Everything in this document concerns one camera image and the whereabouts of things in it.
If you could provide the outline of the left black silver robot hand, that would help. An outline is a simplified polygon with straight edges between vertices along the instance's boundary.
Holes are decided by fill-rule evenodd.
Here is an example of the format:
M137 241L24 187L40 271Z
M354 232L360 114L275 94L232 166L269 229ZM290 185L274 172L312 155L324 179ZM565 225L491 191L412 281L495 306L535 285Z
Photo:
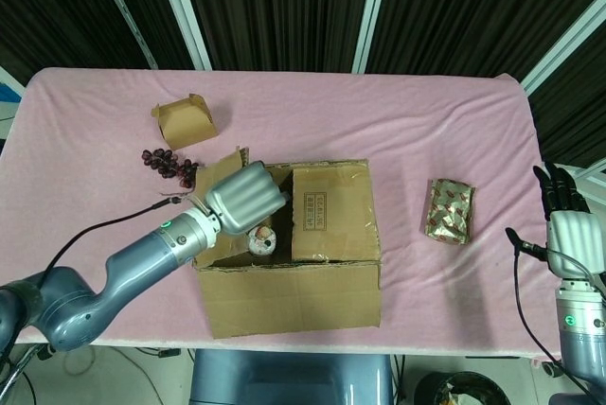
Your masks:
M210 187L203 205L218 218L224 234L238 236L275 214L288 200L265 165L256 161Z

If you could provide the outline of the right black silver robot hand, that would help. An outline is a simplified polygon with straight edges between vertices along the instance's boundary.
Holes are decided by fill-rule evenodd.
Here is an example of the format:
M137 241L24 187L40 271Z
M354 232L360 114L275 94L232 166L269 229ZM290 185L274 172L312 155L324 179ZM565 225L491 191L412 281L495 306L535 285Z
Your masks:
M533 173L541 191L547 241L544 246L525 241L508 227L505 233L514 250L545 262L562 279L589 281L605 273L600 222L573 177L552 163L535 166Z

